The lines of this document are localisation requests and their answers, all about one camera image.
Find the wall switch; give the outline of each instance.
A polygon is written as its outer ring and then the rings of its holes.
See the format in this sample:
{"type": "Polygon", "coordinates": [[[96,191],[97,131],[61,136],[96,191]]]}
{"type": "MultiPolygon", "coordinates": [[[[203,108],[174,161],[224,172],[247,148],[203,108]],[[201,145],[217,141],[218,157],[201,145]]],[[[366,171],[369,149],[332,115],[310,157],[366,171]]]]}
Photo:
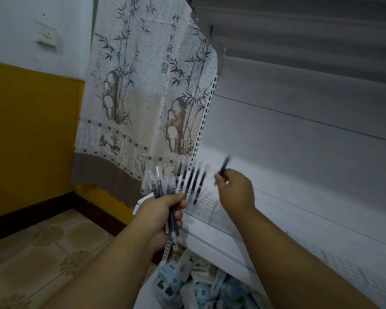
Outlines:
{"type": "Polygon", "coordinates": [[[46,25],[36,23],[37,42],[56,47],[57,46],[57,30],[47,27],[46,25]]]}

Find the fabric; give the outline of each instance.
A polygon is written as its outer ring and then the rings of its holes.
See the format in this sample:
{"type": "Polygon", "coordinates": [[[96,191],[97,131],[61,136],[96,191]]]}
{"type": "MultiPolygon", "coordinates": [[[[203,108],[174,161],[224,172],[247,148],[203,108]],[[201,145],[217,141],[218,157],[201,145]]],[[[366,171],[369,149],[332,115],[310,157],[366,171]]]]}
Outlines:
{"type": "Polygon", "coordinates": [[[144,173],[191,155],[217,57],[185,0],[99,0],[71,181],[134,207],[144,173]]]}

